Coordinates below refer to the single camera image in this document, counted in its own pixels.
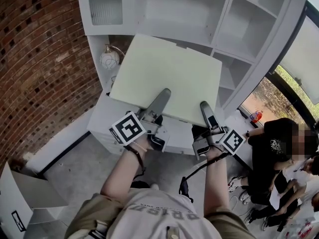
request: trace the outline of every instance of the white open cabinet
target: white open cabinet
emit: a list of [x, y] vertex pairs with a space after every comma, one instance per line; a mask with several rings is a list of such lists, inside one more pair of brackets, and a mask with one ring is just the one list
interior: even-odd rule
[[223, 62], [218, 104], [226, 116], [267, 73], [287, 43], [306, 0], [79, 0], [103, 88], [99, 56], [108, 35], [142, 33]]

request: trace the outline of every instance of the brick wall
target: brick wall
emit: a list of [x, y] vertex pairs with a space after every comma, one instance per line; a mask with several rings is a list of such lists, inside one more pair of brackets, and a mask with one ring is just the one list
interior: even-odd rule
[[25, 163], [101, 90], [78, 0], [0, 0], [0, 168]]

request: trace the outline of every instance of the gray floor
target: gray floor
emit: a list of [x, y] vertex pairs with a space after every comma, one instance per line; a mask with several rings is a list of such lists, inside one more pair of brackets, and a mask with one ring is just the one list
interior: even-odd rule
[[[66, 226], [70, 224], [83, 201], [100, 191], [118, 159], [119, 156], [109, 153], [94, 136], [90, 135], [54, 164], [45, 173], [45, 177], [69, 203], [69, 206], [61, 212], [60, 221], [43, 226], [46, 236], [39, 235], [39, 238], [63, 238]], [[198, 167], [198, 162], [194, 156], [154, 151], [147, 154], [145, 166], [147, 171], [141, 180], [157, 183], [161, 190], [178, 194], [182, 176], [188, 175], [191, 170]], [[228, 178], [245, 173], [243, 167], [233, 157], [227, 158], [227, 171]], [[194, 206], [200, 215], [203, 214], [204, 183], [204, 171], [198, 172], [188, 181], [189, 194], [194, 199]], [[231, 197], [239, 197], [241, 192], [241, 189], [237, 189]], [[236, 201], [236, 198], [231, 199], [232, 207], [235, 206]], [[251, 207], [252, 204], [244, 206], [238, 202], [233, 212], [244, 219], [245, 213]], [[262, 220], [259, 220], [249, 226], [249, 230], [256, 238], [277, 238], [279, 233], [276, 229], [267, 228], [265, 232], [262, 232], [261, 223]]]

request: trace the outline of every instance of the white baseboard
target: white baseboard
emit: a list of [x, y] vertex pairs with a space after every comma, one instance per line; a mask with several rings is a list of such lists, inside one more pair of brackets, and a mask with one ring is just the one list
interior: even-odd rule
[[27, 162], [25, 168], [35, 173], [41, 172], [66, 148], [83, 136], [88, 131], [87, 126], [93, 109], [94, 108], [88, 110], [50, 139], [50, 141]]

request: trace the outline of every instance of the khaki sleeve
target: khaki sleeve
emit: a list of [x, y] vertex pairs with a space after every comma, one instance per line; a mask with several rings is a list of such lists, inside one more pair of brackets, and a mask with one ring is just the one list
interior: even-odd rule
[[244, 222], [227, 208], [216, 208], [205, 218], [213, 224], [223, 239], [256, 239]]
[[65, 239], [79, 230], [94, 230], [96, 220], [105, 222], [110, 226], [123, 209], [118, 201], [100, 194], [94, 194], [90, 200], [86, 200], [79, 212], [71, 222], [65, 233]]

